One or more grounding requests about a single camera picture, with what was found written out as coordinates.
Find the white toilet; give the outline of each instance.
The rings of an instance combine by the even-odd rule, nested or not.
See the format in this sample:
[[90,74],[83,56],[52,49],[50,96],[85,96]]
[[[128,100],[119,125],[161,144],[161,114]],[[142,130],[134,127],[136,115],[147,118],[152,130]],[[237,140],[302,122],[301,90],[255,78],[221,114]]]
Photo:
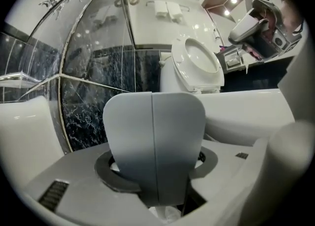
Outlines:
[[218,93],[224,74],[216,55],[191,37],[174,40],[171,53],[161,53],[160,91]]

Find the white towel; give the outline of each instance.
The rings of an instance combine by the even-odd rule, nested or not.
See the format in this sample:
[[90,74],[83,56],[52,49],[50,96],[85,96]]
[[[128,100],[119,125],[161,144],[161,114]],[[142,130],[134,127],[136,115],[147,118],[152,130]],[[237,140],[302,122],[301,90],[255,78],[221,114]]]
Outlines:
[[115,21],[118,19],[119,8],[111,5],[106,14],[106,18],[110,21]]
[[154,8],[156,11],[156,17],[166,17],[166,15],[168,14],[165,1],[155,0]]
[[100,8],[94,18],[94,23],[98,25],[102,25],[106,20],[108,9],[109,9],[109,6],[104,6]]
[[183,13],[181,8],[179,7],[179,4],[174,2],[166,2],[166,5],[171,19],[181,20],[181,18],[183,17]]

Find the toilet lid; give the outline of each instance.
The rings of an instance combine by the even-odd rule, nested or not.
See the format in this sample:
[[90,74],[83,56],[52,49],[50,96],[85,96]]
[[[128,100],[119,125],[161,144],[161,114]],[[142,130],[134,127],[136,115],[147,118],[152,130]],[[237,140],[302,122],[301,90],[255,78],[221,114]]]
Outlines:
[[196,39],[177,38],[172,44],[174,69],[189,91],[224,86],[224,74],[216,55]]

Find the black vent grille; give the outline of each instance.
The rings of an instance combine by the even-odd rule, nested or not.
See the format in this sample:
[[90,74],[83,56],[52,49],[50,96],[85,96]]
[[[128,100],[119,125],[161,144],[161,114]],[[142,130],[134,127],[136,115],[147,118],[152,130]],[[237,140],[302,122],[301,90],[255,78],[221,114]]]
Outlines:
[[235,155],[236,157],[242,158],[242,159],[247,159],[248,154],[247,153],[238,153]]
[[38,202],[50,211],[55,212],[68,186],[69,184],[66,182],[54,181]]

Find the toilet bowl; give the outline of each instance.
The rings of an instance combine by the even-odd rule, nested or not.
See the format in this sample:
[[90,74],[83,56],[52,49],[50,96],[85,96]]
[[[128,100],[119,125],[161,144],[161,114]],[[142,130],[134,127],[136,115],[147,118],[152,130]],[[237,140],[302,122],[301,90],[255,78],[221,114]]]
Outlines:
[[171,54],[161,58],[161,92],[218,93],[224,86],[222,66],[216,55],[191,37],[174,40]]

